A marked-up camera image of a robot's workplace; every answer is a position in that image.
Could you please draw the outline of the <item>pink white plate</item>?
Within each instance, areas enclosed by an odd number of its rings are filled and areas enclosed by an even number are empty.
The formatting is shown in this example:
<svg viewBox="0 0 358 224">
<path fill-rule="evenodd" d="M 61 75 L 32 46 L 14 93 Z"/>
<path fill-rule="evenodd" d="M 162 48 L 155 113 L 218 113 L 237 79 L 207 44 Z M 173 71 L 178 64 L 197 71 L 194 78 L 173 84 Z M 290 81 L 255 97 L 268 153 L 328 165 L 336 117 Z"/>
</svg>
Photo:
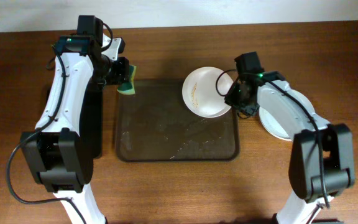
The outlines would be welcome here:
<svg viewBox="0 0 358 224">
<path fill-rule="evenodd" d="M 194 114 L 204 118 L 216 118 L 226 114 L 231 106 L 224 102 L 224 97 L 233 84 L 232 78 L 223 73 L 223 70 L 215 67 L 201 67 L 192 71 L 183 82 L 182 98 L 188 109 Z"/>
</svg>

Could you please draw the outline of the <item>green yellow sponge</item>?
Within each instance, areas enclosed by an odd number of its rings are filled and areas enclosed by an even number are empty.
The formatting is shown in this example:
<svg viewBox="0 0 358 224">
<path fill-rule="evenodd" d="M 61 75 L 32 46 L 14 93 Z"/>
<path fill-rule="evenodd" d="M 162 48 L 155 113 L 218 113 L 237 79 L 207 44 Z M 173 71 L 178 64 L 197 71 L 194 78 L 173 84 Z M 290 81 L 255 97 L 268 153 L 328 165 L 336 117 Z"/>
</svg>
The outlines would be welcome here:
<svg viewBox="0 0 358 224">
<path fill-rule="evenodd" d="M 136 66 L 129 65 L 129 81 L 120 84 L 117 88 L 117 92 L 122 95 L 134 95 L 135 86 L 134 86 L 134 77 L 136 73 Z"/>
</svg>

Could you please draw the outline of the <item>white plate with stain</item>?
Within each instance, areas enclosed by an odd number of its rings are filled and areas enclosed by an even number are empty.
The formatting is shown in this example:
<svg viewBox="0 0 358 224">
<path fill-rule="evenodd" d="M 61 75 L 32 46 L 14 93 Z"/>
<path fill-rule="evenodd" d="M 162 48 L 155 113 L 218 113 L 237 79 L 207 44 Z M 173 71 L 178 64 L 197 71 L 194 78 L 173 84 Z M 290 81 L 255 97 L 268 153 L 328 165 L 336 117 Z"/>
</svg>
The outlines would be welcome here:
<svg viewBox="0 0 358 224">
<path fill-rule="evenodd" d="M 299 91 L 293 90 L 293 94 L 298 98 L 298 101 L 303 104 L 311 113 L 314 113 L 314 107 L 311 104 L 310 100 L 300 93 Z M 284 141 L 291 141 L 291 138 L 287 132 L 281 127 L 281 125 L 276 121 L 276 119 L 265 109 L 259 109 L 259 119 L 262 123 L 262 126 L 276 138 L 279 138 Z"/>
</svg>

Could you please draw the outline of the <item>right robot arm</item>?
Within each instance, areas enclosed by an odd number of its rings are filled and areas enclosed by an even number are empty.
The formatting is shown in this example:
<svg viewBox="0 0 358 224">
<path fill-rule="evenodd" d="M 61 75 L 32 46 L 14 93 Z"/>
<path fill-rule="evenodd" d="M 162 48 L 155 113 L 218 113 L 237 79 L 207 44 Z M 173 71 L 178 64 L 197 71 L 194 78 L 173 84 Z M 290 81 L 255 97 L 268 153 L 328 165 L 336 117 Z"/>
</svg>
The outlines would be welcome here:
<svg viewBox="0 0 358 224">
<path fill-rule="evenodd" d="M 312 223 L 333 198 L 355 184 L 351 130 L 317 115 L 278 72 L 239 73 L 224 100 L 248 117 L 254 114 L 252 107 L 265 110 L 292 141 L 292 192 L 273 223 Z"/>
</svg>

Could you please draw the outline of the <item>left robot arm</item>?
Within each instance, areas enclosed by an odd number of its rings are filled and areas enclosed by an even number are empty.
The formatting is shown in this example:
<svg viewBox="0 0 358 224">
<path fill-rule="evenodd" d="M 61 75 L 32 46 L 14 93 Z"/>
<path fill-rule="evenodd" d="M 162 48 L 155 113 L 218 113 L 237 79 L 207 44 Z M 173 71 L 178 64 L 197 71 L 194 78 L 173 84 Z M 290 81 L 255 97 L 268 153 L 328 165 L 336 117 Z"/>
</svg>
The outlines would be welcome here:
<svg viewBox="0 0 358 224">
<path fill-rule="evenodd" d="M 103 88 L 133 94 L 135 66 L 122 56 L 125 42 L 104 34 L 64 35 L 52 49 L 55 74 L 44 111 L 22 151 L 37 184 L 53 194 L 73 223 L 106 223 L 91 189 L 101 155 Z"/>
</svg>

